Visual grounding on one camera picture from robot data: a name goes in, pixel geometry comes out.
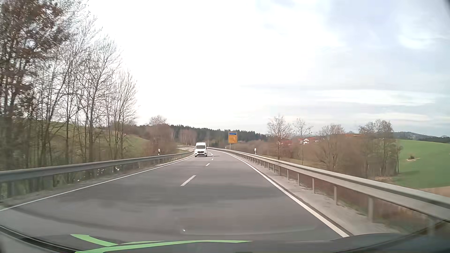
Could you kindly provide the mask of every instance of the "grassy hillside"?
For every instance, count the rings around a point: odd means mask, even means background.
[[[65,164],[65,141],[66,141],[66,131],[65,125],[60,122],[51,122],[50,133],[52,135],[50,142],[50,150],[47,153],[48,166],[50,165],[61,165]],[[104,161],[113,158],[111,149],[109,147],[109,134],[107,130],[96,128],[94,130],[96,135],[96,140],[94,143],[94,160]],[[83,127],[76,127],[73,124],[69,126],[69,163],[82,163],[83,157],[87,152],[84,148],[85,138],[87,134]],[[140,138],[135,135],[126,135],[124,138],[124,158],[134,158],[149,155],[146,153],[146,147],[150,144],[149,140]],[[39,159],[39,152],[36,146],[36,138],[33,137],[30,145],[30,164],[29,167],[37,167],[37,160]]]
[[[398,140],[403,150],[400,154],[400,175],[395,184],[410,188],[434,188],[450,185],[450,144]],[[408,161],[413,155],[416,159]]]

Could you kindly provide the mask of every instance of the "white van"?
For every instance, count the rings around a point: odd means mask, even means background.
[[[194,156],[197,157],[199,155],[208,156],[208,148],[205,142],[197,142],[195,144]]]

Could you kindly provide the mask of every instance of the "green field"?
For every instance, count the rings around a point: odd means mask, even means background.
[[[397,140],[403,146],[394,183],[415,189],[450,185],[450,144]],[[415,161],[407,161],[413,155]]]

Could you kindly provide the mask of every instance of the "hill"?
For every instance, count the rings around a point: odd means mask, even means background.
[[[429,136],[429,135],[423,135],[413,132],[393,132],[395,139],[401,139],[401,140],[419,140],[419,139],[425,139],[425,138],[434,138],[436,136]]]
[[[450,185],[450,144],[398,140],[403,150],[400,153],[400,175],[394,183],[415,189]]]

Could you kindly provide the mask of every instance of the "house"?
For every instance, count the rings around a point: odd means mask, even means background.
[[[302,139],[298,139],[298,141],[300,142],[300,144],[309,144],[309,143],[319,142],[319,138],[307,137],[304,139],[304,141],[302,141]]]
[[[292,145],[292,141],[291,140],[283,140],[280,143],[281,145]]]

